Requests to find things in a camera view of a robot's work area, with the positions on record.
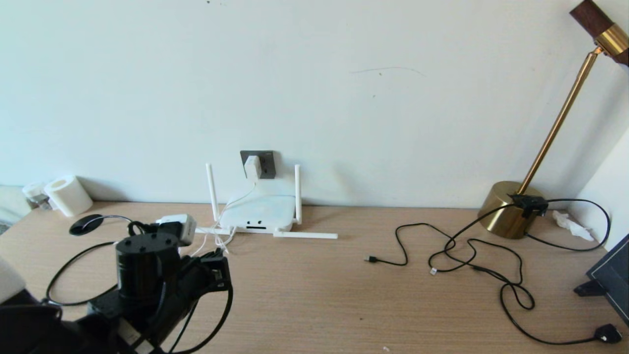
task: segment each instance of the brass floor lamp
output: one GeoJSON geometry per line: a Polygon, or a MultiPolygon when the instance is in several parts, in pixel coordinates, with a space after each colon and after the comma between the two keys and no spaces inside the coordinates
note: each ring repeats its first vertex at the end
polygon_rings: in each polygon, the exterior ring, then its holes
{"type": "MultiPolygon", "coordinates": [[[[544,141],[523,182],[502,181],[494,184],[478,213],[479,216],[495,208],[513,203],[513,195],[541,196],[542,194],[530,187],[529,184],[559,132],[559,128],[561,128],[568,115],[574,100],[577,98],[583,82],[594,65],[596,57],[600,53],[604,53],[617,63],[629,66],[629,39],[627,34],[617,24],[613,23],[596,4],[591,0],[585,0],[574,8],[570,14],[594,38],[596,48],[588,53],[586,60],[583,62],[572,89],[568,97],[566,97],[564,105],[546,137],[546,141],[544,141]]],[[[524,210],[518,207],[504,208],[482,219],[481,224],[498,236],[509,239],[523,238],[536,217],[535,213],[525,215],[526,213],[523,212],[524,210]]]]}

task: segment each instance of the desk surface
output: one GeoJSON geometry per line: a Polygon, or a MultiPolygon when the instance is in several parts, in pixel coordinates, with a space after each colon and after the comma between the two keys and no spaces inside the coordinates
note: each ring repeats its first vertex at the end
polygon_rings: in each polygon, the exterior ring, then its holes
{"type": "MultiPolygon", "coordinates": [[[[144,222],[188,213],[200,226],[210,225],[211,218],[209,206],[196,204],[96,203],[88,214],[94,212],[144,222]]],[[[35,297],[43,297],[48,281],[71,256],[126,234],[123,220],[108,219],[91,234],[68,235],[79,217],[34,210],[0,236],[0,255],[22,274],[35,297]]],[[[501,239],[481,226],[461,236],[499,243],[521,254],[525,286],[535,296],[536,308],[524,311],[512,295],[506,297],[514,317],[531,333],[547,340],[575,340],[613,323],[625,335],[617,345],[547,346],[528,339],[509,322],[498,300],[501,284],[494,278],[469,268],[430,275],[428,256],[441,250],[446,238],[429,228],[400,233],[409,252],[408,266],[363,261],[368,254],[401,261],[393,236],[401,224],[429,222],[454,233],[475,219],[475,210],[305,207],[303,217],[304,224],[294,231],[337,232],[339,239],[237,234],[228,255],[235,289],[231,314],[201,353],[388,353],[384,347],[391,353],[432,354],[629,352],[627,328],[607,301],[572,292],[587,280],[585,272],[603,250],[575,253],[531,239],[501,239]]],[[[589,245],[547,219],[538,220],[532,233],[558,243],[589,245]]],[[[198,235],[194,245],[201,241],[198,235]]],[[[458,252],[461,257],[469,254],[463,247],[458,252]]],[[[516,260],[505,257],[504,251],[479,247],[477,259],[507,276],[517,275],[516,260]]],[[[451,263],[439,260],[437,265],[451,263]]],[[[53,296],[62,301],[86,299],[115,281],[114,252],[104,248],[69,268],[53,296]]],[[[225,300],[226,294],[209,294],[199,302],[179,350],[198,343],[214,328],[225,300]]],[[[66,308],[64,319],[77,319],[85,311],[84,306],[66,308]]]]}

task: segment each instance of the lamp base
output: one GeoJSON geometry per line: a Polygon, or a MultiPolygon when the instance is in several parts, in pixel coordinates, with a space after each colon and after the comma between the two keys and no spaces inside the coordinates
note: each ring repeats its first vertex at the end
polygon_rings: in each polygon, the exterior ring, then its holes
{"type": "MultiPolygon", "coordinates": [[[[513,203],[510,195],[514,195],[520,187],[520,183],[512,181],[498,182],[491,187],[482,208],[478,211],[478,216],[482,216],[491,210],[502,207],[503,205],[513,203]]],[[[542,196],[542,194],[532,187],[526,190],[527,195],[542,196]]],[[[488,215],[483,218],[480,223],[489,232],[507,239],[521,239],[529,230],[533,221],[535,221],[535,213],[531,213],[529,217],[522,216],[524,209],[518,207],[508,207],[488,215]]]]}

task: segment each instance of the power outlet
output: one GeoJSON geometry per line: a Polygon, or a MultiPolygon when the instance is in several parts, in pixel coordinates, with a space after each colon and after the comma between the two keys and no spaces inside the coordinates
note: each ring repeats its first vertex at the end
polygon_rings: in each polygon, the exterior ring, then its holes
{"type": "Polygon", "coordinates": [[[262,170],[260,179],[272,180],[275,178],[275,159],[273,158],[272,150],[241,150],[240,159],[242,159],[243,168],[249,156],[257,156],[260,158],[260,167],[262,170]]]}

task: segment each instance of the cable clip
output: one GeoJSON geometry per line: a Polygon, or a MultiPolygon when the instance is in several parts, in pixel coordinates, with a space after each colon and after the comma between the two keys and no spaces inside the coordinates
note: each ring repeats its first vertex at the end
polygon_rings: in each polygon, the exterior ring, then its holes
{"type": "Polygon", "coordinates": [[[536,215],[543,216],[546,214],[546,210],[548,210],[548,201],[544,199],[544,197],[540,197],[537,195],[522,195],[522,194],[514,194],[509,195],[511,199],[513,199],[513,204],[524,210],[522,212],[522,217],[527,219],[533,212],[536,215]]]}

